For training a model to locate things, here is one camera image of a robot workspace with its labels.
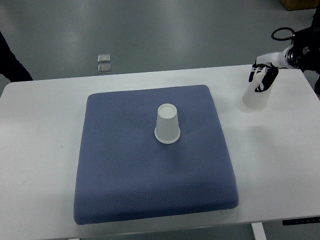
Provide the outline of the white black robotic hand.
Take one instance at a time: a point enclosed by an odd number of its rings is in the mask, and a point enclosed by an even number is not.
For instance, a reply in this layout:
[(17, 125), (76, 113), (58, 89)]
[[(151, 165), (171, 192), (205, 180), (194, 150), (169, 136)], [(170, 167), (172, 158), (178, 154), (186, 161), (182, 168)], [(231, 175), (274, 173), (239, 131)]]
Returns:
[(285, 51), (260, 55), (251, 67), (248, 81), (251, 83), (255, 76), (262, 73), (262, 80), (254, 91), (256, 93), (266, 92), (278, 76), (279, 69), (287, 69), (289, 67)]

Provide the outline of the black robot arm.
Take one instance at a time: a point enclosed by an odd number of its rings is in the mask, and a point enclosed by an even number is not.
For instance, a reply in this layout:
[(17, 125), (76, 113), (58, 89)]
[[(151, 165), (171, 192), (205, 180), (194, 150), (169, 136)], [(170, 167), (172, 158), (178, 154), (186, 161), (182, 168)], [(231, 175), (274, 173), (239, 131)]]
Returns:
[(293, 63), (296, 68), (320, 74), (320, 5), (310, 27), (296, 31), (293, 40)]

